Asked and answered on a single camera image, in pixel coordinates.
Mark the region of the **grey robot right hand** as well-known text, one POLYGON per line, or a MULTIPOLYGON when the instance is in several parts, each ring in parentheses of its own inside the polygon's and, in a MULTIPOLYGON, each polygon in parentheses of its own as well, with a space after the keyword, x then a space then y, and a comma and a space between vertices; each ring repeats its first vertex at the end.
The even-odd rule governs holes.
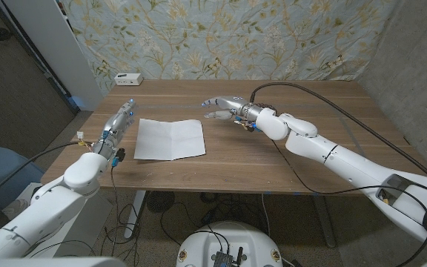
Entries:
POLYGON ((216 96, 205 100, 202 107, 217 107, 219 111, 212 111, 205 114, 205 118, 228 120, 235 116, 245 118, 247 121, 255 122, 260 112, 263 110, 258 105, 248 102, 241 96, 216 96))

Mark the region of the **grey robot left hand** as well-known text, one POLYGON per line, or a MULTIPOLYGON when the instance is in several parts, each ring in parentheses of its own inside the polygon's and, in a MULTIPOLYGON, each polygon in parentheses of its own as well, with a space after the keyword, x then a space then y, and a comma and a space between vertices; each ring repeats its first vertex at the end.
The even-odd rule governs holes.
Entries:
POLYGON ((98 141, 93 144, 93 152, 109 159, 121 142, 126 130, 133 124, 136 102, 129 99, 117 113, 105 123, 98 141))

